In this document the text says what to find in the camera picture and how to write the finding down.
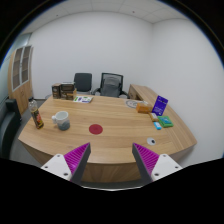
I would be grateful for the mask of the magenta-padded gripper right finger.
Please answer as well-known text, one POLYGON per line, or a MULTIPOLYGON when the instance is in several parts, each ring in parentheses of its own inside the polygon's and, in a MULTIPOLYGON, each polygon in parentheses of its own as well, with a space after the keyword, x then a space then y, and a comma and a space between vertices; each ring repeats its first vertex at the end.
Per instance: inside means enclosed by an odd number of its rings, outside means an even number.
POLYGON ((144 184, 152 183, 182 169, 169 155, 158 155, 137 143, 132 146, 132 154, 144 184))

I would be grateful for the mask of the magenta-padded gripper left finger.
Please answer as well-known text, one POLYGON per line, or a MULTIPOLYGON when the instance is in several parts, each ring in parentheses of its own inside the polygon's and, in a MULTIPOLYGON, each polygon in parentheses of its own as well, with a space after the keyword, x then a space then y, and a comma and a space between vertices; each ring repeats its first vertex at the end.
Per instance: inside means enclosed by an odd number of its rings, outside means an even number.
POLYGON ((42 169, 75 184, 80 184, 90 153, 90 144, 86 143, 65 155, 56 154, 42 166, 42 169))

